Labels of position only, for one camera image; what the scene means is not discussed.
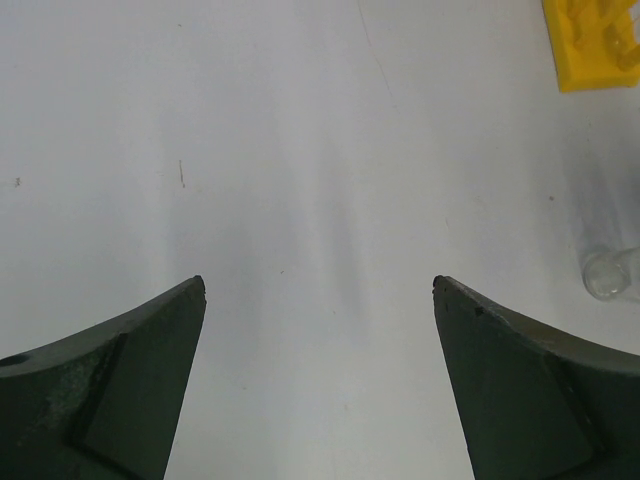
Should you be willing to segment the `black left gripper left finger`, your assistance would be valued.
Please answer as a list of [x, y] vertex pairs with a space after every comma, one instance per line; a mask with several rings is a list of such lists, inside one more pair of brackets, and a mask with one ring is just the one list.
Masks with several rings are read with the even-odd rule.
[[4, 479], [162, 479], [206, 310], [194, 276], [1, 361]]

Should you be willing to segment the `yellow test tube rack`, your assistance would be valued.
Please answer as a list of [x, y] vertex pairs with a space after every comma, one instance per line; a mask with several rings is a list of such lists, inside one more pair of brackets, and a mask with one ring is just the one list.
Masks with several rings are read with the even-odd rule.
[[559, 91], [639, 85], [639, 3], [544, 0]]

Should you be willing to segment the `small glass jar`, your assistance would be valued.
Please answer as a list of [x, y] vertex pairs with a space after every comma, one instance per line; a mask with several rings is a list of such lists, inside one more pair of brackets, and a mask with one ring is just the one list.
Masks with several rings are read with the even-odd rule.
[[583, 263], [586, 290], [599, 301], [639, 302], [639, 248], [602, 249]]

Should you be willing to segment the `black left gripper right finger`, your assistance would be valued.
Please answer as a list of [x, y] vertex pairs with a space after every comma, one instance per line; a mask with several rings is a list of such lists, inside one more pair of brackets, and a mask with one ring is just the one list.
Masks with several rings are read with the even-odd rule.
[[636, 479], [639, 358], [447, 276], [437, 331], [477, 479]]

